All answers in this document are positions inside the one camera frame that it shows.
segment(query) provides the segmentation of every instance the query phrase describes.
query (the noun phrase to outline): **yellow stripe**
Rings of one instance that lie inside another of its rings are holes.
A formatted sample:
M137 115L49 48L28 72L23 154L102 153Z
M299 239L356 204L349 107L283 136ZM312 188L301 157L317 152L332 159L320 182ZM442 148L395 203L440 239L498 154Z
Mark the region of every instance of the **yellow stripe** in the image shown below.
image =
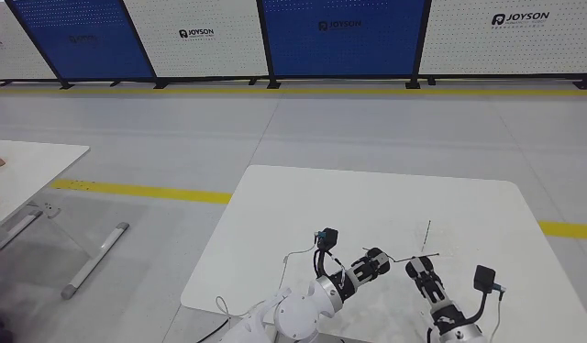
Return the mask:
M152 186L128 185L122 183L82 182L77 180L59 179L51 184L53 189L78 190L82 192L146 196L185 200L189 202L205 202L227 205L232 194L202 192L199 190L158 188Z
M184 200L227 205L232 194L203 192L200 190L171 189L123 183L97 183L79 180L59 179L51 184L53 189L77 190L104 194L118 194ZM546 236L560 238L587 238L587 224L571 224L553 221L538 221Z
M57 89L12 89L2 88L0 94L395 94L395 95L497 95L497 96L581 96L587 90L467 90L467 89L372 89L372 88L282 88L267 90L259 88L167 88L153 90L144 88L77 88Z
M538 221L542 232L547 236L560 238L587 238L587 224Z

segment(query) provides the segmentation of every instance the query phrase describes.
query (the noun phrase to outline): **pegboard panel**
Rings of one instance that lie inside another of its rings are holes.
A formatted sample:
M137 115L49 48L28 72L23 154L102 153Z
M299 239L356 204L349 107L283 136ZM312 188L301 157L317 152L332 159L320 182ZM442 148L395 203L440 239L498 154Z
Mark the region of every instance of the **pegboard panel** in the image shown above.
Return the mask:
M432 0L421 74L587 72L587 0Z
M159 77L267 75L256 0L124 0Z
M424 0L263 0L277 75L410 74Z
M15 5L64 79L151 77L118 0L16 0Z
M0 80L55 78L8 6L0 3Z

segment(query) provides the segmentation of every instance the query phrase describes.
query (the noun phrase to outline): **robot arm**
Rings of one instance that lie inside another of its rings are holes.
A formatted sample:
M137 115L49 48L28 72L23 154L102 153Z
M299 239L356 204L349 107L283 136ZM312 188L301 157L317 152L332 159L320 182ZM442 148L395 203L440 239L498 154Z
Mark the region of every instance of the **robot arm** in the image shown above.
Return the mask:
M483 314L487 294L499 291L500 300L505 288L494 283L495 271L482 265L477 266L474 288L483 293L481 307L477 314L466 318L457 305L449 299L442 281L434 272L434 266L428 257L412 258L405 265L405 271L415 282L416 287L430 303L430 314L434 325L440 333L440 342L486 343L479 327L475 324Z
M329 254L336 245L338 232L327 228L318 233L316 254ZM365 256L352 263L351 268L327 275L322 262L315 265L318 278L310 282L307 294L293 293L289 288L259 304L221 339L224 343L272 343L265 332L264 317L275 307L273 321L282 335L303 343L313 342L318 335L321 315L332 318L344 302L364 283L373 281L390 270L387 255L379 249L370 249Z

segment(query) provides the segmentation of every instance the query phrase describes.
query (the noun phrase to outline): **white floor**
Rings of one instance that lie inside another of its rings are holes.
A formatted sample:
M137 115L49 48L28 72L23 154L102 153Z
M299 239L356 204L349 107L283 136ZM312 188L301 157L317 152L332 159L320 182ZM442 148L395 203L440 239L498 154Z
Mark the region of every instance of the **white floor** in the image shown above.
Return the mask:
M503 88L436 89L463 87ZM1 90L0 138L92 147L67 178L231 193L255 163L497 179L516 183L537 219L587 222L587 96ZM0 315L17 342L194 343L222 323L223 316L181 308L179 298L224 206L49 193L91 237L121 221L131 228L70 301L59 292L85 258L48 222L41 218L2 250ZM587 305L587 240L549 241Z

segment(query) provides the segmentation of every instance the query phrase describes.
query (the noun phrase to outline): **table leg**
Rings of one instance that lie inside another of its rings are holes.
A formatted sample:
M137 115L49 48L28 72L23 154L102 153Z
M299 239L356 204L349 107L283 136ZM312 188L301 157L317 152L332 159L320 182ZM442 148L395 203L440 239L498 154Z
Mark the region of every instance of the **table leg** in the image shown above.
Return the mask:
M15 238L23 229L27 228L27 226L32 221L39 218L39 216L42 214L43 213L38 210L31 211L27 216L25 216L20 222L18 222L14 227L10 228L8 231L0 229L0 249L6 246L8 242Z
M102 260L106 253L116 243L120 235L128 228L128 223L121 222L108 235L102 246L97 246L93 241L85 236L81 229L75 222L68 219L67 214L61 208L53 205L47 201L40 201L40 209L47 215L48 219L60 228L73 242L75 242L83 251L85 251L90 259L83 265L80 271L75 274L72 281L63 288L61 297L69 300L77 292L83 281L90 275L96 265Z

